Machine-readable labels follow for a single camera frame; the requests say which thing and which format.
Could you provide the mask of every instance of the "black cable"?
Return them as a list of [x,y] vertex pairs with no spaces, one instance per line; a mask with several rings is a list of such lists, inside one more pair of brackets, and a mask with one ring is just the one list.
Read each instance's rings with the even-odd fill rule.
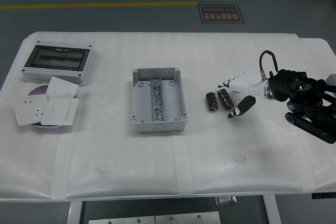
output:
[[262,65],[261,62],[262,62],[262,60],[263,60],[262,58],[263,58],[264,54],[269,54],[269,55],[272,56],[275,71],[278,73],[279,71],[278,71],[277,60],[276,60],[276,58],[275,58],[274,53],[271,52],[271,51],[269,51],[269,50],[264,51],[264,52],[260,55],[260,58],[259,58],[259,66],[260,66],[260,70],[263,71],[263,65]]

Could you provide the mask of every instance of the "light switch panel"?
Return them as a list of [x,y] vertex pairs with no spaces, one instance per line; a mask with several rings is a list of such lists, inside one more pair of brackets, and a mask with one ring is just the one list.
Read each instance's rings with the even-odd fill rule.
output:
[[46,94],[49,99],[74,98],[77,88],[77,84],[53,76],[49,82]]
[[42,125],[73,125],[78,99],[51,98],[41,118]]

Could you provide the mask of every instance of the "yellow line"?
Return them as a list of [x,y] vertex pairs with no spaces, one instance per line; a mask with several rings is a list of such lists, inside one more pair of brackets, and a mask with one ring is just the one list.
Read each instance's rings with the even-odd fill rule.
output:
[[45,4],[45,5],[0,5],[0,9],[123,7],[123,6],[171,6],[171,5],[197,5],[197,2],[189,1],[189,2],[135,2],[135,3]]

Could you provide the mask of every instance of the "white table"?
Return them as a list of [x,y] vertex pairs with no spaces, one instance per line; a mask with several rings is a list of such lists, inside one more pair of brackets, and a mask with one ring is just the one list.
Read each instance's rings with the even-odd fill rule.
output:
[[[73,126],[18,127],[12,97],[41,83],[21,73],[36,41],[90,44],[97,52],[79,87]],[[205,94],[246,70],[261,52],[279,69],[325,79],[336,57],[321,39],[294,34],[52,33],[26,38],[0,92],[0,198],[97,200],[311,193],[336,189],[336,145],[290,125],[286,103],[257,97],[244,116],[210,112]],[[271,58],[264,69],[273,70]],[[178,67],[189,122],[180,132],[136,133],[132,68]],[[236,104],[244,95],[228,90]]]

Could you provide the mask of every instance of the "capacitor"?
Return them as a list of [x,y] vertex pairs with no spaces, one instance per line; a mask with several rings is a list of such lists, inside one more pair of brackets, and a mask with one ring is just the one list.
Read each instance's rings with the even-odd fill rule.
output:
[[218,110],[218,102],[217,102],[215,93],[210,92],[205,95],[205,98],[208,103],[208,107],[210,111]]
[[234,107],[233,101],[225,89],[219,90],[217,94],[226,110],[232,109]]

